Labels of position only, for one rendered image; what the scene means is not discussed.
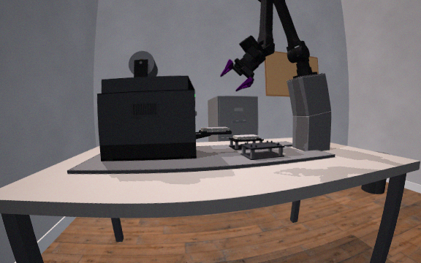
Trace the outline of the grey roll on black bracket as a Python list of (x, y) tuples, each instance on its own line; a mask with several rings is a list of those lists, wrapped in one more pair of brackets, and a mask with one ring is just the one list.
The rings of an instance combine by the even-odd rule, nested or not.
[(158, 73), (157, 65), (153, 59), (153, 56), (146, 51), (138, 51), (134, 53), (129, 59), (129, 70), (134, 74), (134, 60), (148, 59), (148, 77), (156, 77)]

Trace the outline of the black rectangular frame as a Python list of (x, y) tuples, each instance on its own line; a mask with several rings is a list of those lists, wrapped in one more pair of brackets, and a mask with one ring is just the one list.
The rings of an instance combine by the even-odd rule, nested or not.
[[(238, 144), (238, 142), (251, 142), (251, 141), (262, 142), (262, 141), (264, 141), (264, 139), (262, 139), (262, 138), (256, 138), (255, 140), (241, 140), (241, 139), (237, 140), (237, 139), (233, 139), (233, 137), (229, 138), (229, 140), (230, 140), (229, 146), (234, 150), (242, 150), (242, 147), (241, 147), (241, 145)], [(235, 145), (233, 145), (233, 141), (235, 142)]]

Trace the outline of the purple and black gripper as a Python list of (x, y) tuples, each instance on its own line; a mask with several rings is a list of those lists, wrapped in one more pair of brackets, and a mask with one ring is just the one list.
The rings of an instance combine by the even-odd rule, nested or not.
[[(234, 65), (234, 66), (233, 66)], [(227, 62), (227, 65), (225, 66), (224, 71), (221, 73), (221, 77), (228, 73), (231, 69), (233, 69), (235, 72), (237, 72), (240, 76), (244, 74), (248, 79), (242, 83), (236, 91), (239, 91), (243, 88), (251, 87), (251, 84), (254, 82), (254, 73), (238, 58), (235, 59), (235, 64), (230, 59)]]

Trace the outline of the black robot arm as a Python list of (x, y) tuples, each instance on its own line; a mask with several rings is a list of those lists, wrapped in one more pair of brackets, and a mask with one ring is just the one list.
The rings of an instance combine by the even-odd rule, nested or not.
[[(240, 61), (242, 61), (251, 71), (254, 71), (265, 60), (266, 56), (274, 53), (274, 4), (287, 37), (287, 58), (291, 63), (297, 63), (297, 76), (294, 76), (293, 79), (300, 76), (317, 74), (317, 72), (312, 72), (311, 67), (309, 66), (309, 50), (305, 42), (300, 41), (297, 35), (285, 0), (258, 1), (261, 2), (259, 37), (256, 41), (253, 36), (249, 36), (239, 44), (245, 51), (245, 55)], [(296, 47), (298, 45), (299, 47)]]

